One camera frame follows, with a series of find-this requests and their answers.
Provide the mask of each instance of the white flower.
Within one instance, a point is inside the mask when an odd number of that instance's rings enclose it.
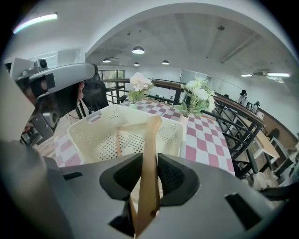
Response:
[[[207,99],[208,102],[209,102],[209,107],[207,108],[207,110],[209,112],[212,112],[213,109],[215,108],[215,100],[214,100],[214,97],[213,96],[209,96],[209,98]]]
[[[193,89],[193,94],[202,100],[207,100],[209,98],[208,93],[204,89],[195,88]]]
[[[214,108],[215,108],[215,104],[209,104],[209,107],[207,108],[207,110],[209,112],[212,112]]]
[[[197,81],[195,80],[192,80],[192,81],[189,81],[187,84],[186,84],[186,88],[188,90],[192,90],[193,88],[197,87]]]
[[[214,104],[215,100],[213,96],[209,96],[209,98],[207,99],[209,101],[209,104]]]
[[[130,83],[133,85],[135,91],[147,90],[153,85],[151,80],[144,77],[140,72],[135,73],[131,77]]]

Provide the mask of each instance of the window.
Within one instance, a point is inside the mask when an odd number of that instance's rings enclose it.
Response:
[[[124,79],[124,70],[98,70],[100,80]]]
[[[114,80],[114,79],[124,79],[124,70],[98,70],[100,80]],[[106,87],[115,87],[115,83],[105,82]]]
[[[103,80],[117,79],[117,70],[103,70]]]
[[[117,71],[117,78],[118,79],[124,79],[125,78],[125,71],[124,70],[118,70]]]

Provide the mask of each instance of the air conditioner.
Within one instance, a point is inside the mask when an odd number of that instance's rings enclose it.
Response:
[[[267,72],[266,71],[256,71],[256,72],[253,72],[252,75],[255,77],[266,77]]]

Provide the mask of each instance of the white ceiling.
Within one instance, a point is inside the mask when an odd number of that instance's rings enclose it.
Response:
[[[225,60],[223,65],[236,75],[263,69],[295,74],[297,70],[280,41],[269,42],[237,22],[207,14],[169,14],[138,22],[93,54],[138,61],[139,56],[132,54],[134,46],[145,49],[144,57],[192,54],[218,63]]]

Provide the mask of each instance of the wooden table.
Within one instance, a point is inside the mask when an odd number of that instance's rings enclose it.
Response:
[[[242,116],[239,117],[243,120],[247,127],[250,127],[251,122],[248,119],[245,119]],[[279,154],[274,148],[274,146],[271,144],[271,142],[268,140],[266,135],[264,135],[263,132],[260,130],[257,133],[255,139],[260,148],[258,149],[258,151],[256,151],[253,157],[256,159],[262,152],[264,152],[272,157],[271,163],[274,163],[277,160],[277,158],[279,158]]]

